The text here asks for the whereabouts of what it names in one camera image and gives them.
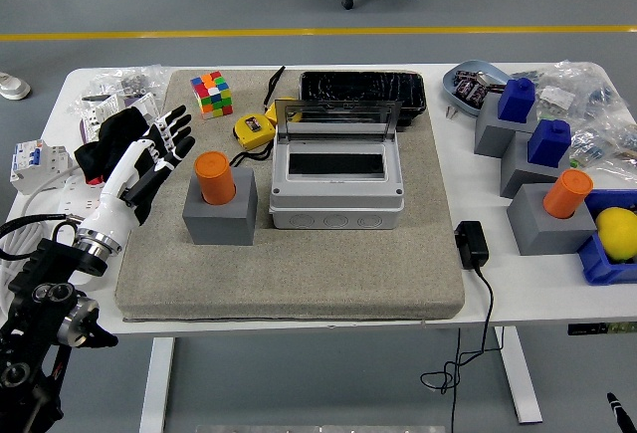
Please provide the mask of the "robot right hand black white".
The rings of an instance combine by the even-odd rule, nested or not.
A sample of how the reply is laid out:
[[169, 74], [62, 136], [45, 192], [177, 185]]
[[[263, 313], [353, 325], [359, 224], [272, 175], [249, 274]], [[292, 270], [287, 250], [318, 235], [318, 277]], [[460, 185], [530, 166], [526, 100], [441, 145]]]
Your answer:
[[623, 408], [618, 398], [612, 392], [607, 392], [606, 398], [615, 416], [620, 431], [622, 433], [637, 433], [635, 423]]

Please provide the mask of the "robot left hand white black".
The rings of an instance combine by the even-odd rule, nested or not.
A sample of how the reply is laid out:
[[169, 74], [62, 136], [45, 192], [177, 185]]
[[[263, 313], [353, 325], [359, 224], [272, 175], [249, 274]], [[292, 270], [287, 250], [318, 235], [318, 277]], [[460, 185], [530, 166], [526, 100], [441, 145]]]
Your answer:
[[99, 138], [75, 151], [86, 181], [104, 186], [99, 206], [78, 228], [75, 246], [118, 253], [147, 219], [160, 186], [194, 146], [191, 115], [179, 106], [149, 123], [138, 108], [108, 118]]

